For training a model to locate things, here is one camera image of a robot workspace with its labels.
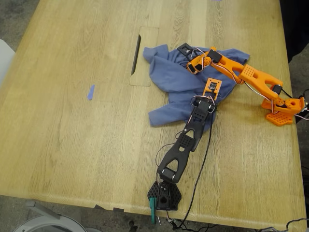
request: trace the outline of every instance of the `black cable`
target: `black cable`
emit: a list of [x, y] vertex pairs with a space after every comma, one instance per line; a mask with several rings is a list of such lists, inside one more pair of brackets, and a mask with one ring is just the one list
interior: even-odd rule
[[191, 202], [190, 202], [190, 206], [189, 206], [189, 209], [183, 219], [183, 221], [181, 222], [180, 226], [176, 227], [177, 229], [180, 229], [181, 226], [184, 224], [184, 222], [186, 221], [188, 215], [189, 215], [189, 212], [191, 210], [191, 207], [192, 207], [192, 203], [193, 203], [193, 200], [194, 200], [194, 195], [195, 195], [195, 191], [197, 189], [197, 183], [198, 183], [198, 180], [201, 176], [201, 173], [203, 171], [203, 168], [204, 168], [204, 164], [205, 164], [205, 161], [206, 161], [206, 157], [207, 157], [207, 153], [208, 153], [208, 149], [209, 149], [209, 145], [211, 143], [211, 132], [212, 132], [212, 123], [211, 123], [211, 128], [210, 128], [210, 131], [209, 131], [209, 138], [208, 138], [208, 143], [207, 143], [207, 148], [206, 148], [206, 152], [205, 152], [205, 156], [204, 156], [204, 160], [203, 160], [203, 163], [202, 163], [202, 166], [201, 166], [201, 169], [199, 170], [199, 173], [198, 173], [198, 176], [197, 176], [197, 180], [194, 184], [194, 189], [193, 189], [193, 194], [192, 194], [192, 198], [191, 198]]
[[303, 92], [304, 98], [305, 98], [305, 93], [306, 93], [307, 91], [309, 91], [309, 88], [307, 88], [307, 89]]
[[276, 228], [274, 228], [274, 227], [267, 227], [267, 228], [264, 228], [264, 229], [259, 229], [258, 232], [263, 232], [263, 231], [268, 231], [268, 230], [270, 230], [270, 231], [275, 231], [275, 232], [287, 232], [287, 231], [289, 230], [289, 225], [290, 225], [290, 223], [296, 222], [296, 221], [303, 221], [303, 220], [308, 221], [309, 218], [300, 218], [300, 219], [295, 219], [295, 220], [289, 221], [289, 222], [286, 224], [285, 230], [284, 230], [284, 231], [278, 231], [278, 230], [277, 230]]
[[287, 92], [284, 91], [284, 89], [282, 89], [282, 91], [285, 93], [286, 96], [288, 96], [289, 98], [293, 98], [290, 94], [288, 94]]
[[173, 145], [173, 144], [175, 144], [175, 143], [172, 143], [172, 144], [165, 144], [165, 145], [163, 145], [163, 146], [158, 150], [158, 152], [156, 153], [156, 156], [155, 156], [155, 164], [156, 164], [157, 167], [159, 167], [159, 165], [158, 165], [158, 163], [156, 162], [156, 158], [157, 158], [157, 156], [158, 156], [158, 154], [159, 154], [159, 151], [161, 151], [162, 148], [164, 148], [164, 147], [166, 147], [166, 146], [169, 146], [169, 145]]
[[307, 167], [305, 167], [305, 166], [301, 166], [302, 168], [304, 168], [304, 169], [307, 169], [307, 170], [309, 170], [309, 168], [307, 168]]
[[159, 152], [161, 151], [161, 149], [164, 148], [164, 147], [166, 147], [166, 146], [173, 145], [173, 144], [175, 144], [175, 143], [165, 144], [164, 146], [162, 146], [162, 147], [158, 150], [158, 152], [156, 153], [156, 156], [155, 156], [155, 164], [156, 164], [157, 167], [159, 167], [159, 165], [158, 165], [158, 163], [156, 162], [156, 158], [157, 158]]

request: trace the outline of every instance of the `tape piece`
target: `tape piece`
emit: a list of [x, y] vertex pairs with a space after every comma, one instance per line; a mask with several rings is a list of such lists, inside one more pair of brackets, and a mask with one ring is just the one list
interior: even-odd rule
[[88, 100], [92, 100], [93, 91], [95, 90], [95, 85], [92, 85], [89, 89], [89, 93], [87, 95]]

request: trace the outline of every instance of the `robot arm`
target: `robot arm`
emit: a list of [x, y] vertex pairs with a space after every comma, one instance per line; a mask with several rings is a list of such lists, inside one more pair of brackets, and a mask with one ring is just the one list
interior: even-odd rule
[[282, 81], [248, 64], [242, 65], [230, 60], [218, 53], [214, 47], [211, 47], [209, 51], [203, 52], [185, 43], [178, 47], [178, 50], [187, 57], [187, 70], [192, 74], [196, 74], [211, 65], [219, 72], [233, 79], [236, 84], [241, 85], [245, 83], [246, 85], [253, 86], [265, 98], [261, 105], [262, 108], [271, 110], [271, 113], [267, 114], [266, 119], [278, 126], [292, 123], [293, 116], [305, 108], [305, 99], [302, 96], [299, 99], [290, 98], [286, 100], [279, 97], [283, 86]]

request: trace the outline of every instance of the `perforated plate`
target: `perforated plate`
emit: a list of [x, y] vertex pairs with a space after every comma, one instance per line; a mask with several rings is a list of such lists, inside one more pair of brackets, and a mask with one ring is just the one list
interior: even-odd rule
[[[179, 189], [176, 185], [170, 184], [170, 209], [169, 210], [178, 210], [178, 203], [182, 199], [182, 195], [179, 192]], [[148, 199], [151, 197], [158, 197], [159, 193], [159, 186], [158, 183], [155, 181], [150, 190], [148, 191], [147, 197]]]
[[284, 124], [290, 124], [293, 122], [291, 115], [282, 112], [278, 112], [276, 114], [270, 113], [266, 115], [266, 119], [276, 124], [277, 126], [282, 126]]

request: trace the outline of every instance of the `table surface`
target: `table surface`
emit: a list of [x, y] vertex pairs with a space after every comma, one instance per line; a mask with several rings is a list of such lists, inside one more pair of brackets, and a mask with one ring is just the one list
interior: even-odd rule
[[[131, 75], [138, 34], [140, 54], [184, 42], [242, 50], [291, 93], [279, 1], [41, 0], [0, 89], [1, 195], [150, 214], [155, 154], [184, 123], [149, 125], [168, 96], [141, 56]], [[220, 103], [189, 220], [283, 230], [306, 216], [296, 126], [265, 120], [261, 102], [236, 86]], [[188, 209], [207, 139], [171, 217]]]

